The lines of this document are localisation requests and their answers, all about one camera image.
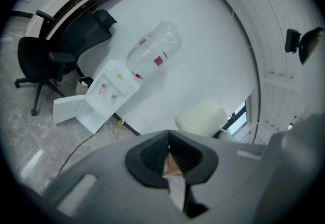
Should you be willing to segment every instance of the black office chair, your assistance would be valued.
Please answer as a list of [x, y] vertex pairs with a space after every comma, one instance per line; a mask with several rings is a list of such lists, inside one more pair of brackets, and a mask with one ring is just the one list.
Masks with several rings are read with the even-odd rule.
[[[38, 11], [37, 15], [49, 18]], [[42, 87], [48, 86], [61, 97], [64, 94], [49, 80], [61, 81], [64, 74], [77, 68], [79, 56], [86, 50], [112, 37], [109, 29], [116, 23], [105, 10], [89, 13], [78, 19], [55, 40], [23, 37], [18, 44], [18, 60], [26, 78], [15, 81], [20, 83], [39, 83], [31, 115], [37, 115], [37, 103]]]

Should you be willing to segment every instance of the chair headrest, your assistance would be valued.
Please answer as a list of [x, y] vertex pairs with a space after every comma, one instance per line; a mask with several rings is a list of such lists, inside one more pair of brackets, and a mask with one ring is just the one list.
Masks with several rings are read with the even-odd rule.
[[97, 10], [94, 17], [98, 24], [106, 31], [109, 31], [112, 25], [117, 23], [117, 21], [106, 10], [103, 9]]

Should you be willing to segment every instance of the chair base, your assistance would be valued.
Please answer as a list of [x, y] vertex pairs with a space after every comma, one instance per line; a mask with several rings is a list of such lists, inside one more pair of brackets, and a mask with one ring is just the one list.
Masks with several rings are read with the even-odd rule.
[[[30, 83], [30, 81], [27, 78], [17, 79], [14, 82], [16, 88], [19, 88], [20, 87], [20, 83]], [[38, 115], [38, 112], [37, 112], [37, 104], [39, 102], [41, 90], [42, 90], [42, 87], [44, 85], [48, 86], [51, 90], [53, 90], [55, 93], [59, 94], [62, 98], [65, 97], [65, 95], [55, 85], [53, 85], [49, 80], [45, 80], [45, 81], [40, 82], [39, 83], [39, 86], [37, 88], [37, 92], [36, 92], [36, 97], [35, 97], [35, 101], [34, 101], [34, 107], [30, 111], [30, 114], [32, 116], [37, 116]]]

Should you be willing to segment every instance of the black cable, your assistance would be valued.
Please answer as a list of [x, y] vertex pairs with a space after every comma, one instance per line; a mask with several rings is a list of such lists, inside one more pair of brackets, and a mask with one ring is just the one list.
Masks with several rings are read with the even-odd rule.
[[85, 141], [83, 141], [80, 145], [78, 145], [76, 147], [76, 149], [69, 155], [68, 159], [65, 161], [65, 163], [61, 166], [60, 170], [59, 170], [59, 173], [57, 174], [56, 177], [58, 177], [63, 169], [63, 167], [67, 164], [67, 162], [69, 161], [70, 157], [75, 153], [75, 151], [77, 151], [77, 149], [82, 145], [84, 144], [85, 142], [87, 142], [90, 138], [92, 138], [95, 134], [91, 135], [89, 138], [87, 138]]

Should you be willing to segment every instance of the marble floor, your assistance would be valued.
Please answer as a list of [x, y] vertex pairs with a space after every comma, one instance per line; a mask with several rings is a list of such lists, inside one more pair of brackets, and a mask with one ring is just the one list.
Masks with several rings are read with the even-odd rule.
[[[0, 36], [0, 142], [15, 176], [38, 193], [54, 179], [73, 150], [91, 133], [75, 118], [55, 125], [53, 100], [59, 96], [43, 87], [38, 104], [39, 115], [31, 116], [37, 84], [15, 88], [23, 78], [18, 59], [19, 39], [25, 36], [28, 18], [11, 17]], [[75, 95], [79, 75], [72, 71], [63, 77], [59, 89], [68, 97]], [[71, 156], [63, 171], [92, 151], [133, 138], [113, 117]]]

